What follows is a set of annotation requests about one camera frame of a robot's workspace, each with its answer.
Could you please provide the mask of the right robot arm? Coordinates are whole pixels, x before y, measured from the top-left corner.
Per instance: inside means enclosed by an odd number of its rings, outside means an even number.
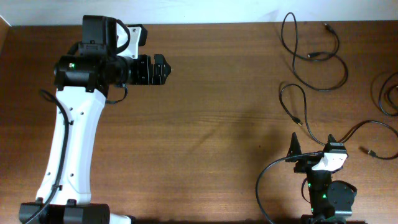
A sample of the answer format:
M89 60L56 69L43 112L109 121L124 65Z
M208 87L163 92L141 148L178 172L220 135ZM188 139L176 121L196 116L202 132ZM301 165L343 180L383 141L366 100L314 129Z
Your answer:
M322 151L302 153L299 140L292 134L286 162L295 164L294 172L305 174L312 213L302 215L300 223L346 223L352 216L352 205L357 188L332 175L343 168L348 153L342 143L328 136Z

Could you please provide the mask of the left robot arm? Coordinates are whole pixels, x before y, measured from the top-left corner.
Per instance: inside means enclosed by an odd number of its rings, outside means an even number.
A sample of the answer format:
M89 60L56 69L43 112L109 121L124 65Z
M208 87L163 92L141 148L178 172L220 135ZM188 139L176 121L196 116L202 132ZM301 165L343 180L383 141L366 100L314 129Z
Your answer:
M22 223L125 223L105 203L91 202L90 168L96 129L110 86L163 85L171 66L161 54L139 54L147 29L119 19L85 15L82 39L55 64L56 93L40 94L57 107L50 157L33 202L22 203Z

